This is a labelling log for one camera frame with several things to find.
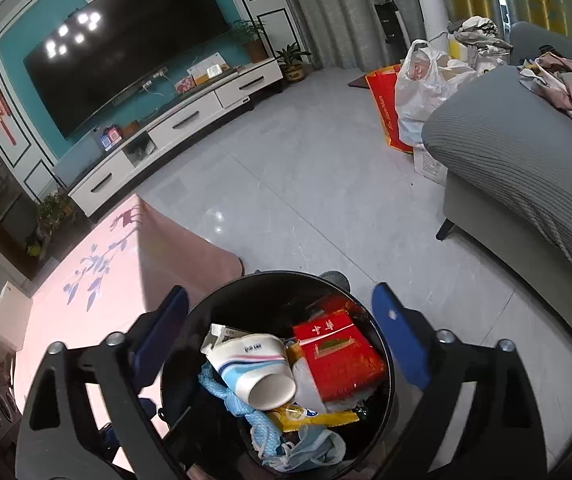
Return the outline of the white TV cabinet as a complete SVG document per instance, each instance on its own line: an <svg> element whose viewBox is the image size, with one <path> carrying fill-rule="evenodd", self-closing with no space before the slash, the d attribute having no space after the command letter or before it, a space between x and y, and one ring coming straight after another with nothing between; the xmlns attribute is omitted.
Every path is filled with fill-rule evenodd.
<svg viewBox="0 0 572 480"><path fill-rule="evenodd" d="M86 216L95 214L173 148L249 105L260 90L283 80L276 58L249 64L196 91L149 122L98 162L69 193Z"/></svg>

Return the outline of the grey fabric sofa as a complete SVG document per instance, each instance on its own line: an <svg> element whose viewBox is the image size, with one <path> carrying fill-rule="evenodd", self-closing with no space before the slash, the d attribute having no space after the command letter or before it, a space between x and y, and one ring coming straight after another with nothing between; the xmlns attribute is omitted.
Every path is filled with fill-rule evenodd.
<svg viewBox="0 0 572 480"><path fill-rule="evenodd" d="M527 22L507 64L465 84L423 126L448 170L443 211L548 301L572 289L572 118L533 93L519 64L572 40Z"/></svg>

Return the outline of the white plastic bag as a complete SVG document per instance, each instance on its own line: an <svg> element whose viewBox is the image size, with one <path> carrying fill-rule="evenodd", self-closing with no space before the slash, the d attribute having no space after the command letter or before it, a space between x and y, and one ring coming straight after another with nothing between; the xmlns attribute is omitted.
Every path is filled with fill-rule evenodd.
<svg viewBox="0 0 572 480"><path fill-rule="evenodd" d="M431 114L467 82L476 70L417 39L409 47L397 73L394 104L400 140L409 146L423 143L423 125Z"/></svg>

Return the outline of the blue face mask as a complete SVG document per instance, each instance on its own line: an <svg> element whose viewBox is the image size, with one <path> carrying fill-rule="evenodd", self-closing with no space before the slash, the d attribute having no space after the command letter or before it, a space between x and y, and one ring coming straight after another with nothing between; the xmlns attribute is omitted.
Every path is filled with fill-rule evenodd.
<svg viewBox="0 0 572 480"><path fill-rule="evenodd" d="M280 442L262 464L283 474L340 464L347 445L335 431L324 426L305 425L298 430L297 442Z"/></svg>

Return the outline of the white paper roll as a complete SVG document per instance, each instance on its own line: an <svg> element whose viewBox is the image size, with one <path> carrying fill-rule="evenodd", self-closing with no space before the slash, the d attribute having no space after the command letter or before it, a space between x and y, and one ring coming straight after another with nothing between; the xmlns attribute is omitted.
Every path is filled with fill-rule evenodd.
<svg viewBox="0 0 572 480"><path fill-rule="evenodd" d="M418 0L418 2L427 40L429 42L446 40L449 26L446 0Z"/></svg>

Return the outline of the red cigarette box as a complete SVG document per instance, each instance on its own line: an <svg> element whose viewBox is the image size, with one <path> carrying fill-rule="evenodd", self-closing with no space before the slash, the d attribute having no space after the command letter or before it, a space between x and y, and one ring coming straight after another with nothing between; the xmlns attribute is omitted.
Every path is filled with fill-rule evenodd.
<svg viewBox="0 0 572 480"><path fill-rule="evenodd" d="M296 325L298 341L324 402L376 386L387 365L344 310Z"/></svg>

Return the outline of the blue cloth rag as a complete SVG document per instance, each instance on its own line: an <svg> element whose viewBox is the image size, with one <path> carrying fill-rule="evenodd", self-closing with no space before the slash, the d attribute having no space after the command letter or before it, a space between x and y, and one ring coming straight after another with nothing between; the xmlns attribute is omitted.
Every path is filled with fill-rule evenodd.
<svg viewBox="0 0 572 480"><path fill-rule="evenodd" d="M223 385L215 377L214 367L206 362L198 375L200 385L223 401L226 410L237 418L244 418L251 426L251 443L262 460L271 460L284 454L281 431L269 416L243 402L231 388Z"/></svg>

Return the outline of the pink printed tablecloth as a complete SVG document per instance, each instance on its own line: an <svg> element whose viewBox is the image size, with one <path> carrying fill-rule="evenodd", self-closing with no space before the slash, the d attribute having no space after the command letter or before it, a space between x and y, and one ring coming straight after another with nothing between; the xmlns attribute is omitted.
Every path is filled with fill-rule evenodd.
<svg viewBox="0 0 572 480"><path fill-rule="evenodd" d="M184 479L142 396L132 388L127 333L175 286L201 299L243 266L138 196L126 200L66 257L32 299L14 390L23 411L21 479Z"/></svg>

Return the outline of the potted green plant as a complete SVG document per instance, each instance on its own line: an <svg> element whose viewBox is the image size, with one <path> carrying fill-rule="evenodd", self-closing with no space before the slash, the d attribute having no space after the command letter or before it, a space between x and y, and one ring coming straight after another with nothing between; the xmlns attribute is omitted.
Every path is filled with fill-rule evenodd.
<svg viewBox="0 0 572 480"><path fill-rule="evenodd" d="M302 49L297 42L287 44L284 49L277 50L277 62L285 78L291 84L303 81L305 78L303 62L312 53Z"/></svg>

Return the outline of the black flat television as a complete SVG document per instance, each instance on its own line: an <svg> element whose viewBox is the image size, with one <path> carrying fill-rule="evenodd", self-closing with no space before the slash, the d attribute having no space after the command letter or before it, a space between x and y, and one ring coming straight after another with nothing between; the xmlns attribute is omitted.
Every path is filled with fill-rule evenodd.
<svg viewBox="0 0 572 480"><path fill-rule="evenodd" d="M54 124L71 136L141 78L225 32L216 0L95 0L23 64Z"/></svg>

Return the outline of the yellow chips bag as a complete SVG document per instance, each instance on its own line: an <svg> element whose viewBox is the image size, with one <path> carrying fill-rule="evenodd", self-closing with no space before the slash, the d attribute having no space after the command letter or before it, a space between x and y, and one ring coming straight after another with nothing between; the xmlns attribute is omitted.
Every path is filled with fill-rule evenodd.
<svg viewBox="0 0 572 480"><path fill-rule="evenodd" d="M304 426L341 427L359 421L359 414L354 410L324 414L303 408L295 402L268 411L266 415L281 432L298 431Z"/></svg>

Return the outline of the black round trash bin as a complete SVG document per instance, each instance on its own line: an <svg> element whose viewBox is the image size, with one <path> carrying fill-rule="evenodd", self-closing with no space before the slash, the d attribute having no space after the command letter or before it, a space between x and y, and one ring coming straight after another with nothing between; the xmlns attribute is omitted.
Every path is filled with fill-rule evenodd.
<svg viewBox="0 0 572 480"><path fill-rule="evenodd" d="M293 326L308 320L329 296L350 301L356 327L390 365L391 352L374 316L350 292L312 274L255 272L220 287L190 311L161 373L161 413L169 427L165 442L179 465L197 466L214 479L279 478L252 448L246 419L229 413L199 384L207 360L200 348L213 323L288 338Z"/></svg>

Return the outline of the red gift bag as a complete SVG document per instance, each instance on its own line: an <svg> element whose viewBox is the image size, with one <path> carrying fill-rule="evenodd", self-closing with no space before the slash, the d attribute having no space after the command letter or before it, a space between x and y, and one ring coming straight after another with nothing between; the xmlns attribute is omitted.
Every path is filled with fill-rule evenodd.
<svg viewBox="0 0 572 480"><path fill-rule="evenodd" d="M366 74L365 81L375 101L383 136L389 148L394 148L405 154L412 154L412 146L403 143L400 139L399 124L397 123L394 90L400 70L400 64L382 67Z"/></svg>

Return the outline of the white side cabinet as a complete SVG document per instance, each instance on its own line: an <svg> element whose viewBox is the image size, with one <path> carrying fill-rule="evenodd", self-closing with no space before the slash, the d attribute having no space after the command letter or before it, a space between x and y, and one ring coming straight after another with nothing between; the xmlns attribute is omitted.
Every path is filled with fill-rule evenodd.
<svg viewBox="0 0 572 480"><path fill-rule="evenodd" d="M0 292L0 343L12 351L23 348L32 300L7 282Z"/></svg>

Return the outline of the clothes pile on sofa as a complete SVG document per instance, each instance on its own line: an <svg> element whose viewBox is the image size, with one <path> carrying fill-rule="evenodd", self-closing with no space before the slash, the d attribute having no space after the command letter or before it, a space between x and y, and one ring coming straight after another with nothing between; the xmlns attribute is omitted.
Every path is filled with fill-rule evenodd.
<svg viewBox="0 0 572 480"><path fill-rule="evenodd" d="M548 50L519 66L519 81L572 119L572 59Z"/></svg>

